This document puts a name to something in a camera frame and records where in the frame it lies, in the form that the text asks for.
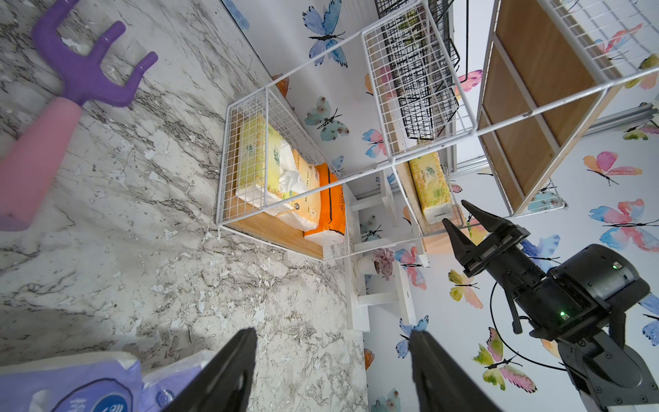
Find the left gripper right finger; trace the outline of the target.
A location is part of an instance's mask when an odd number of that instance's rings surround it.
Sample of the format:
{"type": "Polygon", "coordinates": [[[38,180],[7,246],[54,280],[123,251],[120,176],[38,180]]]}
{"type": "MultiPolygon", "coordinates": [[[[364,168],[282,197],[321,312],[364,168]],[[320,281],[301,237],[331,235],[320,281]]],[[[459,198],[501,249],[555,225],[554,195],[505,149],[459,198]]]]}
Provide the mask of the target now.
{"type": "Polygon", "coordinates": [[[420,411],[500,411],[427,331],[411,333],[409,351],[420,411]]]}

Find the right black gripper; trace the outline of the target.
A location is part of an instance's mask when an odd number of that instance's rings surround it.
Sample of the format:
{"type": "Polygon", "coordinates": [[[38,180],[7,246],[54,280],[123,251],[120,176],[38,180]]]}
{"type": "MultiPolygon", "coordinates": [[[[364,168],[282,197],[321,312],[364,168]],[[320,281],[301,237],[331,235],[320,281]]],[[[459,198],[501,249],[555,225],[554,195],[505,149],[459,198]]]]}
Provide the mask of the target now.
{"type": "Polygon", "coordinates": [[[442,220],[456,260],[466,276],[483,271],[503,288],[513,317],[513,331],[522,332],[518,310],[530,320],[530,336],[545,340],[568,338],[585,328],[592,314],[592,299],[566,278],[542,271],[518,244],[530,232],[506,218],[478,208],[467,200],[461,205],[489,232],[475,244],[447,218],[442,220]]]}

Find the purple tissue pack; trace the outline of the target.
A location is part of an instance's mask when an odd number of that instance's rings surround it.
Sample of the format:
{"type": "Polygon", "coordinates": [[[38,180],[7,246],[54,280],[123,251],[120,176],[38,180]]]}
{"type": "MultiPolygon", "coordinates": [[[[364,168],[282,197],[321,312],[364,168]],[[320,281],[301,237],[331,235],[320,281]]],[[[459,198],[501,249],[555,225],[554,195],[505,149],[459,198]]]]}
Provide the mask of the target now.
{"type": "Polygon", "coordinates": [[[92,352],[1,368],[3,411],[135,411],[141,363],[126,352],[92,352]]]}
{"type": "Polygon", "coordinates": [[[142,376],[138,411],[162,411],[213,360],[216,352],[201,350],[194,355],[156,368],[142,376]]]}

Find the pale yellow tissue pack bottom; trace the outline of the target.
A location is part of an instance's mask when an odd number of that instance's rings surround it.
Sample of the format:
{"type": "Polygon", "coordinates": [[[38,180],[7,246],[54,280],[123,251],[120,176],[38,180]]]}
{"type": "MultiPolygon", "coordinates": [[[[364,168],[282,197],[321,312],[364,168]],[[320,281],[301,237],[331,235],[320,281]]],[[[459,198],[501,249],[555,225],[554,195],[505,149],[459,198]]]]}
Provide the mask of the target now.
{"type": "Polygon", "coordinates": [[[237,196],[271,216],[292,209],[278,202],[307,191],[295,161],[297,152],[261,114],[244,120],[240,128],[237,196]]]}

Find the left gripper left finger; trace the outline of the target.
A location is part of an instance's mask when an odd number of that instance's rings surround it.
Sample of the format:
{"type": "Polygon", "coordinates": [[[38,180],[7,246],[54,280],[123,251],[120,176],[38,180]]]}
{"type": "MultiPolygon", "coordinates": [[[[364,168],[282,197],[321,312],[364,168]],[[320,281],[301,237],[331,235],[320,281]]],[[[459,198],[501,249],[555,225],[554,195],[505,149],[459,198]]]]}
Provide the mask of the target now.
{"type": "Polygon", "coordinates": [[[257,331],[238,331],[190,384],[169,403],[166,412],[246,412],[252,392],[257,331]]]}

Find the green tissue pack shelf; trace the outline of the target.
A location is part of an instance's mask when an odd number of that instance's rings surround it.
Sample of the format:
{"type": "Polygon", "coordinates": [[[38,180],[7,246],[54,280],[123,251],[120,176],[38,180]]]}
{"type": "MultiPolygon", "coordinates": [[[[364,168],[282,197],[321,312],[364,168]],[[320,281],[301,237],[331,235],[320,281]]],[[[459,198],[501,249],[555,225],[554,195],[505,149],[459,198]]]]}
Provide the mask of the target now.
{"type": "Polygon", "coordinates": [[[408,162],[423,216],[429,224],[452,215],[451,189],[438,152],[408,162]]]}

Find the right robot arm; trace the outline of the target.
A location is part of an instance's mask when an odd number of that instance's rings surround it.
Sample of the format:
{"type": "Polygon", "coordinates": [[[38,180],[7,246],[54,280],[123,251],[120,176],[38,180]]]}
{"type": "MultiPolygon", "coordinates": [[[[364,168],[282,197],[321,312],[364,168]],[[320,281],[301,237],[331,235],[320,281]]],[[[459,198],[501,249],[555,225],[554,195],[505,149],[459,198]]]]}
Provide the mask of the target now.
{"type": "Polygon", "coordinates": [[[650,294],[633,265],[618,252],[592,244],[543,271],[520,247],[528,230],[468,201],[462,205],[489,232],[476,245],[443,219],[465,275],[486,271],[501,286],[516,334],[523,331],[518,314],[524,312],[533,328],[530,336],[557,343],[587,409],[657,410],[658,381],[626,344],[626,312],[650,294]]]}

